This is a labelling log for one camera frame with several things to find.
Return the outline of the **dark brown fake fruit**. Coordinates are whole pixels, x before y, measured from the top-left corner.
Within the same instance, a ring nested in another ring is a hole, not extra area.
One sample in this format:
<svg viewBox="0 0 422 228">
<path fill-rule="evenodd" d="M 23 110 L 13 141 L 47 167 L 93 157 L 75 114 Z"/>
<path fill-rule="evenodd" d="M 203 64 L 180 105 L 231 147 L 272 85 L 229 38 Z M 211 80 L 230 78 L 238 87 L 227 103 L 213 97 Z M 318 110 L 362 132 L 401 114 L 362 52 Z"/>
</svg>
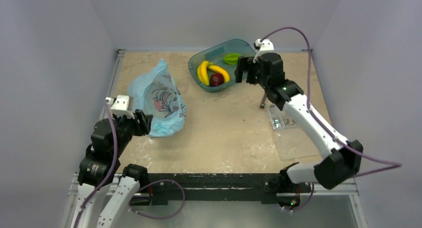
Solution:
<svg viewBox="0 0 422 228">
<path fill-rule="evenodd" d="M 225 79 L 224 79 L 223 74 L 221 74 L 221 73 L 213 73 L 210 76 L 210 79 L 209 79 L 210 87 L 217 87 L 217 86 L 220 86 L 220 85 L 222 85 L 224 83 L 225 83 Z"/>
</svg>

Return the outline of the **yellow fake banana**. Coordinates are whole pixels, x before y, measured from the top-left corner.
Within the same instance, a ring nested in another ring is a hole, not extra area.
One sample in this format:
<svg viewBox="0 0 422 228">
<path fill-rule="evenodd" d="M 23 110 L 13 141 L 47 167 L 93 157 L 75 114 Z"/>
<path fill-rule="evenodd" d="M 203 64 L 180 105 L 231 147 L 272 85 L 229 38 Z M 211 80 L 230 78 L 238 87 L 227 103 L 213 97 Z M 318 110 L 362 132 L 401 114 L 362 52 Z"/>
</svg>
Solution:
<svg viewBox="0 0 422 228">
<path fill-rule="evenodd" d="M 212 63 L 209 61 L 203 61 L 197 68 L 197 77 L 205 86 L 210 85 L 210 79 L 207 73 L 207 67 L 209 65 L 212 65 Z"/>
<path fill-rule="evenodd" d="M 208 69 L 213 71 L 213 72 L 222 74 L 225 83 L 230 81 L 229 73 L 225 69 L 223 69 L 222 67 L 212 64 L 212 65 L 208 65 Z"/>
</svg>

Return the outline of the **light blue plastic bag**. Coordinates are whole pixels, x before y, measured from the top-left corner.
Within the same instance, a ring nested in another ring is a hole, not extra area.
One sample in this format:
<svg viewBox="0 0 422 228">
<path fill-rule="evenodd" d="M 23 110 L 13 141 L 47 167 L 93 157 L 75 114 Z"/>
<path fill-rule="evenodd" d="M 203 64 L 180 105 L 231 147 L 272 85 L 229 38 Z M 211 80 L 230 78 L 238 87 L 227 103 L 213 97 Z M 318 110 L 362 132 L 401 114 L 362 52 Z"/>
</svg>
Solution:
<svg viewBox="0 0 422 228">
<path fill-rule="evenodd" d="M 183 128 L 187 106 L 163 59 L 150 72 L 136 77 L 127 94 L 133 97 L 135 110 L 153 115 L 150 137 L 170 137 Z"/>
</svg>

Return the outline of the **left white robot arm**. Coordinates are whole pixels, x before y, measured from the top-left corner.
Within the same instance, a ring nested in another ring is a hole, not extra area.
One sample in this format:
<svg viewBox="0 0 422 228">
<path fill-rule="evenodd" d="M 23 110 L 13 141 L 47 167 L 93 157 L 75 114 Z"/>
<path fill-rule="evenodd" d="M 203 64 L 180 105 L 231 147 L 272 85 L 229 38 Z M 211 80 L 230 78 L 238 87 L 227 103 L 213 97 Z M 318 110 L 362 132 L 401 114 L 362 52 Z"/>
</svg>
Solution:
<svg viewBox="0 0 422 228">
<path fill-rule="evenodd" d="M 136 110 L 133 115 L 108 114 L 95 124 L 91 144 L 79 165 L 73 228 L 93 228 L 99 224 L 101 207 L 120 166 L 120 156 L 133 137 L 150 133 L 153 115 L 146 115 L 142 110 Z"/>
</svg>

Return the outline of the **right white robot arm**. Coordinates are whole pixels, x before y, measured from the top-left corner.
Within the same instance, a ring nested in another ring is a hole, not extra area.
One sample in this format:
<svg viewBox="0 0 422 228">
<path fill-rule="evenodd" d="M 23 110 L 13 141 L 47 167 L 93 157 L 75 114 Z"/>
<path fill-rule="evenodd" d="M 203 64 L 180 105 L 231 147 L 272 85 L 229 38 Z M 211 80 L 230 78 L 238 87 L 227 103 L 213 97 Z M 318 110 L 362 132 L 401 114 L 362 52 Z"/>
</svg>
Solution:
<svg viewBox="0 0 422 228">
<path fill-rule="evenodd" d="M 292 117 L 317 148 L 320 163 L 296 163 L 280 171 L 280 187 L 287 192 L 299 183 L 319 183 L 333 189 L 359 172 L 363 145 L 337 132 L 309 103 L 300 86 L 285 77 L 284 64 L 277 53 L 265 53 L 257 58 L 239 57 L 235 81 L 240 83 L 246 73 L 246 82 L 259 84 L 266 98 Z"/>
</svg>

